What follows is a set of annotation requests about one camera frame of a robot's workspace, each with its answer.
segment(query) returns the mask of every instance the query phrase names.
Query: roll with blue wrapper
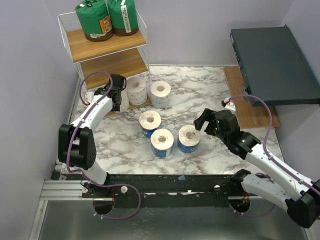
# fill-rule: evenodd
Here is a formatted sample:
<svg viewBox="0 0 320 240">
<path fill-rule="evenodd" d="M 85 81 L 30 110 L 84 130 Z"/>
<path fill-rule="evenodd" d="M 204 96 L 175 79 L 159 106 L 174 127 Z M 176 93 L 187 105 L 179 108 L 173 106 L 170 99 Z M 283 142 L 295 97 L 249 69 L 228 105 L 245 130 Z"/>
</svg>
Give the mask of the roll with blue wrapper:
<svg viewBox="0 0 320 240">
<path fill-rule="evenodd" d="M 144 136 L 150 138 L 155 130 L 161 129 L 161 116 L 156 111 L 145 111 L 139 117 L 139 123 Z"/>
<path fill-rule="evenodd" d="M 151 135 L 151 149 L 159 158 L 168 157 L 174 150 L 174 136 L 167 129 L 158 129 Z"/>
<path fill-rule="evenodd" d="M 200 140 L 200 131 L 194 125 L 185 125 L 178 132 L 177 145 L 181 152 L 189 154 L 197 150 Z"/>
</svg>

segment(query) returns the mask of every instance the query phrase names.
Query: toilet paper roll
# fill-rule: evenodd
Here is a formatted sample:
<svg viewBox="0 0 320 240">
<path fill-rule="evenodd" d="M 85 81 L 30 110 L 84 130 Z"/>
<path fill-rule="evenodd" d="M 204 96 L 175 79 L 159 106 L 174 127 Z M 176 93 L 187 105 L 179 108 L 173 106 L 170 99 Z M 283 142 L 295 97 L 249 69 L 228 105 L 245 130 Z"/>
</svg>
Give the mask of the toilet paper roll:
<svg viewBox="0 0 320 240">
<path fill-rule="evenodd" d="M 147 84 L 142 77 L 134 76 L 127 80 L 126 92 L 129 102 L 141 105 L 147 100 Z"/>
<path fill-rule="evenodd" d="M 151 103 L 155 108 L 165 109 L 170 104 L 171 87 L 165 81 L 156 81 L 150 87 Z"/>
<path fill-rule="evenodd" d="M 197 131 L 194 125 L 185 125 L 178 132 L 177 145 L 181 152 L 194 152 L 201 140 L 200 131 Z"/>
<path fill-rule="evenodd" d="M 174 136 L 167 129 L 155 130 L 151 135 L 151 148 L 157 157 L 168 157 L 174 149 Z"/>
<path fill-rule="evenodd" d="M 143 135 L 150 138 L 155 130 L 161 129 L 161 116 L 156 111 L 145 111 L 139 117 Z"/>
<path fill-rule="evenodd" d="M 120 105 L 120 113 L 126 111 L 129 108 L 129 99 L 127 90 L 121 91 L 121 105 Z"/>
</svg>

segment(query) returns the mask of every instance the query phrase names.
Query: orange label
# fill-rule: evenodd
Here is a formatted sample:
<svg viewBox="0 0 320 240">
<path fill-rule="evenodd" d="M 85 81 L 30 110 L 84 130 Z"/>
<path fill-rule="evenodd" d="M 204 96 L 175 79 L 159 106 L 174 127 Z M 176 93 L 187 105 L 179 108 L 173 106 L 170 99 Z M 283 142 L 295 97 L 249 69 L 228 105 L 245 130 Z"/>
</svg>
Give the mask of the orange label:
<svg viewBox="0 0 320 240">
<path fill-rule="evenodd" d="M 112 29 L 112 26 L 110 24 L 110 18 L 109 15 L 105 16 L 104 18 L 99 20 L 100 27 L 102 30 L 102 34 L 105 34 L 109 32 Z"/>
</svg>

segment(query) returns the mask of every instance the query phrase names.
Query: wooden board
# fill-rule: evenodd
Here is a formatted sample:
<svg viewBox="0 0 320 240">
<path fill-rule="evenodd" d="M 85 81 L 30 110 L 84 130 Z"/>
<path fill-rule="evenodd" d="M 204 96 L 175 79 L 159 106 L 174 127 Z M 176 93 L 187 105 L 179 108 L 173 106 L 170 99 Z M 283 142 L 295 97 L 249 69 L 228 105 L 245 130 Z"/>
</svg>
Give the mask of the wooden board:
<svg viewBox="0 0 320 240">
<path fill-rule="evenodd" d="M 74 63 L 146 44 L 140 31 L 130 36 L 113 35 L 106 41 L 89 41 L 82 29 L 66 33 Z"/>
<path fill-rule="evenodd" d="M 245 86 L 238 66 L 229 66 L 224 68 L 226 82 L 230 91 L 230 96 L 241 95 L 241 88 Z M 269 126 L 269 115 L 264 106 L 251 106 L 249 101 L 245 101 L 243 97 L 233 100 L 236 107 L 236 118 L 242 129 L 262 128 Z M 279 127 L 276 112 L 272 106 L 269 107 L 272 114 L 272 125 Z"/>
<path fill-rule="evenodd" d="M 150 103 L 150 102 L 151 102 L 150 98 L 147 97 L 147 99 L 145 100 L 145 102 L 142 103 L 141 105 L 148 104 L 148 103 Z M 136 107 L 141 106 L 141 105 L 133 105 L 133 104 L 130 103 L 128 109 L 133 109 L 133 108 L 136 108 Z M 113 115 L 113 114 L 118 114 L 118 113 L 119 113 L 119 112 L 110 111 L 110 112 L 108 112 L 108 113 L 105 115 L 105 117 L 108 117 L 108 116 Z"/>
<path fill-rule="evenodd" d="M 136 48 L 84 61 L 81 67 L 84 77 L 95 71 L 105 71 L 127 78 L 148 71 Z M 86 80 L 86 86 L 88 89 L 93 89 L 108 82 L 109 78 L 104 74 L 95 74 Z"/>
</svg>

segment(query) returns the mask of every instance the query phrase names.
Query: brown bag bottom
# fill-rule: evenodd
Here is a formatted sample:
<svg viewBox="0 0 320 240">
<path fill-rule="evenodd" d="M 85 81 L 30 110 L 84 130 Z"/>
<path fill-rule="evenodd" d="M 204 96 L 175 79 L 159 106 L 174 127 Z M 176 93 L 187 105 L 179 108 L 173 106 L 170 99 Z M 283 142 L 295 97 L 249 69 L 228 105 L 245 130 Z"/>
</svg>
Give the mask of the brown bag bottom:
<svg viewBox="0 0 320 240">
<path fill-rule="evenodd" d="M 90 37 L 90 34 L 84 34 L 85 38 L 91 42 L 100 42 L 108 40 L 114 34 L 113 30 L 108 31 L 104 36 L 101 37 Z"/>
<path fill-rule="evenodd" d="M 132 31 L 128 32 L 128 33 L 126 33 L 126 30 L 124 28 L 115 28 L 115 27 L 113 28 L 113 32 L 117 36 L 130 36 L 130 35 L 135 34 L 136 32 L 138 32 L 138 30 L 139 30 L 138 26 L 136 26 L 135 29 L 132 29 Z"/>
</svg>

